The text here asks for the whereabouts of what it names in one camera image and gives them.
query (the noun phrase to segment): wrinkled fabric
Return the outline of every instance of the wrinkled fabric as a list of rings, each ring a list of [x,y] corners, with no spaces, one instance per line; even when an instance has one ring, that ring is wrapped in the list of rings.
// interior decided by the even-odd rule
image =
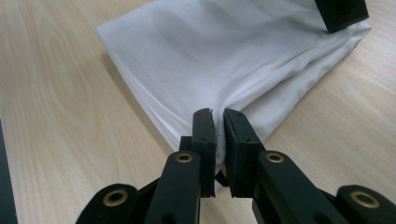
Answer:
[[[173,150],[192,114],[245,113],[262,141],[370,31],[329,34],[314,0],[158,0],[97,28],[131,92]]]

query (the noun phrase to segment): wood grain surface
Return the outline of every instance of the wood grain surface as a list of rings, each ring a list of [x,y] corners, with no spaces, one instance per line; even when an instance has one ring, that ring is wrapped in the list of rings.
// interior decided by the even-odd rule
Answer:
[[[94,28],[145,0],[0,1],[0,116],[20,223],[74,223],[99,189],[142,188],[172,149]],[[317,187],[396,203],[396,2],[366,1],[372,32],[264,143]],[[255,223],[251,201],[203,199],[201,223]]]

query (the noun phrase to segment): white fabric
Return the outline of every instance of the white fabric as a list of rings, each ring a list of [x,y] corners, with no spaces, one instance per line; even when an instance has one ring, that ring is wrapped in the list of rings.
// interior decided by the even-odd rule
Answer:
[[[174,149],[192,114],[244,112],[264,141],[370,31],[328,34],[314,0],[157,0],[97,28],[137,101]]]

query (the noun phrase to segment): black object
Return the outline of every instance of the black object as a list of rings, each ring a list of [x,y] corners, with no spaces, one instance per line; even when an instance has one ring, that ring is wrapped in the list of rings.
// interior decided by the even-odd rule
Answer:
[[[329,33],[369,18],[364,0],[315,0]]]
[[[4,142],[3,128],[0,120],[0,223],[18,223],[15,210],[14,196],[12,193],[11,178],[9,176],[6,144]]]
[[[100,190],[78,224],[199,223],[200,198],[214,196],[211,111],[197,111],[193,126],[192,136],[180,139],[180,151],[168,157],[159,179],[141,190],[120,184]],[[241,112],[225,109],[224,129],[227,179],[223,175],[217,179],[229,182],[233,197],[253,199],[258,223],[396,223],[395,204],[371,189],[345,186],[335,197],[317,189],[291,158],[264,149]]]

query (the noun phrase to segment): screw hole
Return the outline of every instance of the screw hole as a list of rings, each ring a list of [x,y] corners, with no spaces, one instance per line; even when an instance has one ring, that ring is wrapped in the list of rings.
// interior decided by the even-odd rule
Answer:
[[[268,161],[274,162],[274,163],[280,163],[283,160],[283,157],[277,153],[269,153],[267,154],[267,156],[265,157]]]
[[[125,189],[114,189],[105,196],[103,204],[108,207],[118,206],[125,203],[127,198],[128,192]]]
[[[189,162],[192,161],[192,155],[188,153],[179,154],[177,155],[176,160],[178,162]]]
[[[375,197],[362,191],[353,191],[350,193],[350,197],[355,201],[355,203],[366,208],[377,208],[380,205],[379,201]]]

